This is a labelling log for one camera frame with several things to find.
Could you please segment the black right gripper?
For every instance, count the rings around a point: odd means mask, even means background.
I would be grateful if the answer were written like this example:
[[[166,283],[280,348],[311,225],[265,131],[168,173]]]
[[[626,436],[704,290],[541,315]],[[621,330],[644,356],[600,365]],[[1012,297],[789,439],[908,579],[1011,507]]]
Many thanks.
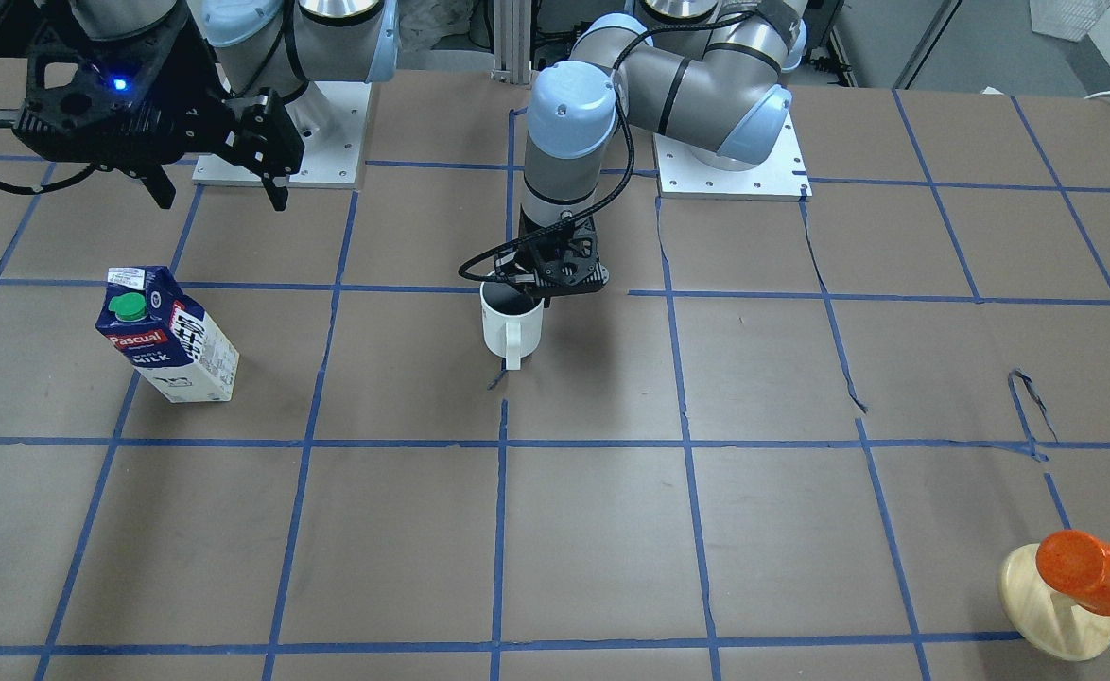
[[[157,206],[176,186],[164,167],[214,154],[262,180],[287,206],[287,174],[304,142],[278,91],[223,85],[188,6],[41,6],[14,134],[50,161],[137,173]]]

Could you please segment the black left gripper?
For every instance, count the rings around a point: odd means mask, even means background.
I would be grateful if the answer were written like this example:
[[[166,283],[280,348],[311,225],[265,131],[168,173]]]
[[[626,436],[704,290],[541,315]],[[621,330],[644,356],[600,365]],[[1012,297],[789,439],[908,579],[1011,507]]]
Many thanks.
[[[532,299],[578,296],[608,284],[595,218],[582,218],[494,256],[494,275]]]

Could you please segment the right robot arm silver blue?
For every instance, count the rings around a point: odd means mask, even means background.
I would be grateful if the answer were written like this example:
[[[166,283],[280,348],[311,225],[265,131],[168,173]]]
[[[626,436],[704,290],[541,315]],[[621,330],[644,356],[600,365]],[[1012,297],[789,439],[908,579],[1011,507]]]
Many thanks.
[[[398,63],[395,1],[41,1],[10,125],[48,161],[115,171],[161,209],[198,182],[353,189],[371,87]]]

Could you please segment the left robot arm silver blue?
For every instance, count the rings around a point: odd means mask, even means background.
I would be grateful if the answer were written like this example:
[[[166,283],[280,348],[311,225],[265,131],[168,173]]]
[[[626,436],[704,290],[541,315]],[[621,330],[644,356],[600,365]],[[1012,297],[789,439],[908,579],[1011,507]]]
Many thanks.
[[[634,172],[640,129],[746,166],[770,157],[793,95],[780,78],[806,48],[803,1],[658,1],[595,19],[529,91],[519,236],[491,260],[490,283],[533,299],[602,289],[595,216]]]

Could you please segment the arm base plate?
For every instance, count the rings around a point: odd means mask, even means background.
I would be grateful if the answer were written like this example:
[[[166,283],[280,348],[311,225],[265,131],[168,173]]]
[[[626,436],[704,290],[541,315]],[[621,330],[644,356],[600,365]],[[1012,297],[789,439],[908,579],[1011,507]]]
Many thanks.
[[[234,129],[196,160],[200,185],[264,189],[262,173],[287,174],[287,189],[356,189],[374,87],[319,81],[294,102],[262,89],[228,100]]]
[[[775,83],[715,151],[654,135],[663,197],[810,199],[808,172],[789,115],[791,102],[793,93]]]

